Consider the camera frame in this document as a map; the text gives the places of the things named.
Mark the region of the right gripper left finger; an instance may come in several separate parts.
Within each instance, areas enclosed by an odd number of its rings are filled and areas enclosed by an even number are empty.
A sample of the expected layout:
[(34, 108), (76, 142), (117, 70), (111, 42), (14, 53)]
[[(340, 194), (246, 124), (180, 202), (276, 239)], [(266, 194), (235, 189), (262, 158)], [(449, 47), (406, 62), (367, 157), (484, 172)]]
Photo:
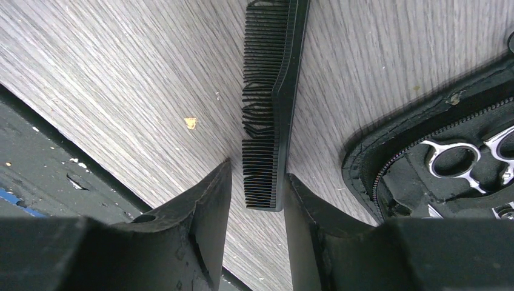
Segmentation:
[(218, 290), (232, 192), (220, 163), (131, 222), (1, 219), (2, 290)]

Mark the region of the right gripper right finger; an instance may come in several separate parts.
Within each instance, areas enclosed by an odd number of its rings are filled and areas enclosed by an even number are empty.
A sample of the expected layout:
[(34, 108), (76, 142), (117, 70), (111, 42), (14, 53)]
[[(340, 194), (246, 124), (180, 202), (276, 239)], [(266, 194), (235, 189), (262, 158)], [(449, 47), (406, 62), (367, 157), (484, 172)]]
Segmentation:
[(513, 223), (391, 219), (373, 227), (284, 182), (295, 290), (512, 290)]

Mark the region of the black zipper tool case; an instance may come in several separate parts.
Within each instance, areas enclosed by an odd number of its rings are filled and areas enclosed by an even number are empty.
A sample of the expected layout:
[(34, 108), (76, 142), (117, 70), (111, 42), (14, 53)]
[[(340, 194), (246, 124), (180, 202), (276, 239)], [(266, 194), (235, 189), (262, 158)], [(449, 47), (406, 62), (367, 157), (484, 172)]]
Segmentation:
[[(404, 113), (354, 140), (342, 162), (351, 194), (377, 222), (391, 218), (430, 218), (428, 205), (443, 218), (495, 218), (492, 208), (513, 202), (513, 182), (502, 186), (503, 165), (482, 147), (482, 139), (513, 124), (513, 38), (507, 53)], [(481, 194), (463, 179), (439, 179), (426, 167), (430, 147), (463, 140), (478, 146), (482, 158), (473, 169), (487, 190)], [(502, 146), (513, 157), (513, 136)]]

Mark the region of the silver thinning scissors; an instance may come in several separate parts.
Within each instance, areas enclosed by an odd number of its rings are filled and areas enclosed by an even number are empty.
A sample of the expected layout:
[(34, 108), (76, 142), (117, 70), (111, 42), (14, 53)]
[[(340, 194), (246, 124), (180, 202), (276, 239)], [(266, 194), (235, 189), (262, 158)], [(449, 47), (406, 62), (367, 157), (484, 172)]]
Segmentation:
[[(494, 160), (503, 165), (499, 174), (502, 186), (513, 182), (513, 157), (502, 152), (503, 144), (511, 136), (513, 124), (504, 125), (482, 139), (482, 147), (489, 151)], [(487, 193), (472, 173), (482, 158), (482, 151), (478, 146), (463, 140), (438, 142), (425, 139), (421, 144), (430, 147), (426, 167), (432, 176), (439, 179), (463, 179), (471, 189), (481, 194)]]

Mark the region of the black comb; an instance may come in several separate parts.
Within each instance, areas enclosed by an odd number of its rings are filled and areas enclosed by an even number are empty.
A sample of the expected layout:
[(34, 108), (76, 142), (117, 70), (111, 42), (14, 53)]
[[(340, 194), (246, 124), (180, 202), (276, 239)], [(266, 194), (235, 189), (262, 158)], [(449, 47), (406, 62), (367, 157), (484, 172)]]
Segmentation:
[(310, 1), (252, 1), (245, 11), (242, 141), (245, 205), (283, 210)]

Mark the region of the silver cutting scissors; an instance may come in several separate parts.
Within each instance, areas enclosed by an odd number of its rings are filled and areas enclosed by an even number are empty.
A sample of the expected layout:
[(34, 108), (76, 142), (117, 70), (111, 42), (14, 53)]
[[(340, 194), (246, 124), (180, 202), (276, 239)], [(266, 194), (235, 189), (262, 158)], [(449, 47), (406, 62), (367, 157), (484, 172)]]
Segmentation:
[[(513, 220), (513, 202), (492, 208), (492, 212), (496, 219)], [(430, 204), (428, 205), (428, 214), (430, 218), (443, 218), (443, 216)]]

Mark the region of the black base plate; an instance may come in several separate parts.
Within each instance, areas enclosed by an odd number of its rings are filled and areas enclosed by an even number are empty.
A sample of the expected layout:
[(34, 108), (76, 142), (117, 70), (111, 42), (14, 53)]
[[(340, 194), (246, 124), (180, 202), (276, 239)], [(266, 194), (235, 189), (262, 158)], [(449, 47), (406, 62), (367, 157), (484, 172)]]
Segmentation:
[(130, 222), (152, 209), (1, 86), (1, 215)]

